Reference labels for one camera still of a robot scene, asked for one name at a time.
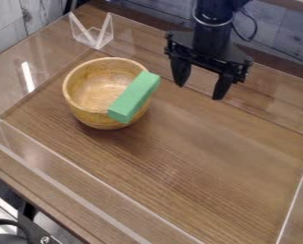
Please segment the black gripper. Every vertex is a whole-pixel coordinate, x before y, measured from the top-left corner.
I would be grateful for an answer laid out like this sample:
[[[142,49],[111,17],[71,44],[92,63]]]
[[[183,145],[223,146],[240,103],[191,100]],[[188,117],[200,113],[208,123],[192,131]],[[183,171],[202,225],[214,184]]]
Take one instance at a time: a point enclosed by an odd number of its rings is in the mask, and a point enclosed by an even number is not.
[[[196,51],[192,47],[194,32],[170,30],[166,32],[164,54],[171,60],[175,83],[183,87],[191,75],[191,67],[198,66],[219,74],[212,99],[222,100],[232,83],[243,83],[254,65],[252,57],[228,42],[216,56]]]

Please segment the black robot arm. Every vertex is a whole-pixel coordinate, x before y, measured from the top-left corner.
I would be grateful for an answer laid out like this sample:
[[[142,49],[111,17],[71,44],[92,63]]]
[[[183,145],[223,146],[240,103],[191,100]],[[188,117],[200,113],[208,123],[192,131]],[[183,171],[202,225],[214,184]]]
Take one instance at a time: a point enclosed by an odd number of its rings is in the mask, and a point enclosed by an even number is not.
[[[243,83],[252,57],[234,44],[235,14],[251,0],[196,0],[192,9],[194,29],[166,32],[164,53],[171,60],[175,83],[183,87],[194,66],[219,75],[212,99],[222,100],[232,84]]]

